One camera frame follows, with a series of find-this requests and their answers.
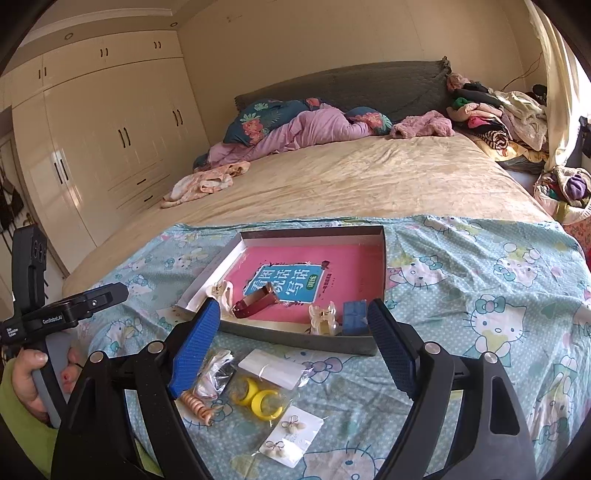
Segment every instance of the earring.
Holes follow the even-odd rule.
[[[272,441],[268,440],[267,442],[265,442],[265,447],[267,447],[267,454],[269,456],[284,457],[285,456],[285,452],[283,451],[284,446],[285,446],[285,443],[283,443],[282,441],[272,442]]]
[[[298,418],[297,415],[292,415],[290,421],[282,421],[281,426],[289,433],[296,433],[298,430],[304,430],[306,424]]]

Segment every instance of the pile of clothes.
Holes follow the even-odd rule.
[[[586,208],[591,200],[591,176],[583,168],[554,167],[540,183],[544,195],[571,207]]]
[[[545,111],[530,96],[494,91],[458,73],[447,78],[447,88],[455,99],[447,108],[455,128],[480,138],[501,157],[510,155],[511,142],[542,155],[548,153]]]

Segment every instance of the yellow earring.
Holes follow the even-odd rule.
[[[251,410],[260,420],[265,420],[265,421],[275,420],[283,412],[283,406],[279,406],[277,408],[277,410],[275,410],[275,413],[272,413],[270,415],[263,414],[263,412],[261,410],[261,403],[262,403],[263,399],[269,395],[276,396],[276,395],[279,395],[279,392],[277,390],[261,390],[252,399]]]
[[[249,406],[251,404],[252,399],[259,391],[258,385],[256,384],[256,382],[252,378],[246,377],[245,380],[246,380],[246,383],[248,384],[248,391],[246,392],[246,396],[241,400],[234,398],[234,402],[236,402],[236,404],[238,404],[242,407]]]

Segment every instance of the pink fabric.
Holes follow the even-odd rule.
[[[464,88],[464,85],[470,83],[466,77],[459,73],[451,73],[447,77],[447,90],[451,93],[458,88]]]
[[[481,125],[488,125],[486,118],[482,118],[481,116],[471,116],[468,119],[468,128],[476,128]]]
[[[250,168],[246,161],[227,164],[213,170],[191,173],[180,179],[170,193],[164,196],[161,208],[169,208],[181,203],[197,200],[234,184],[232,177],[246,173]]]
[[[364,122],[350,124],[338,108],[323,103],[319,110],[302,112],[291,122],[273,130],[257,145],[218,143],[209,150],[211,168],[237,161],[253,161],[273,153],[331,142],[369,137],[374,132]]]
[[[431,110],[421,116],[408,116],[390,131],[393,137],[452,137],[454,135],[452,123],[436,110]]]

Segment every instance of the blue block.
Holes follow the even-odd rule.
[[[343,335],[368,335],[367,305],[365,300],[343,303]]]

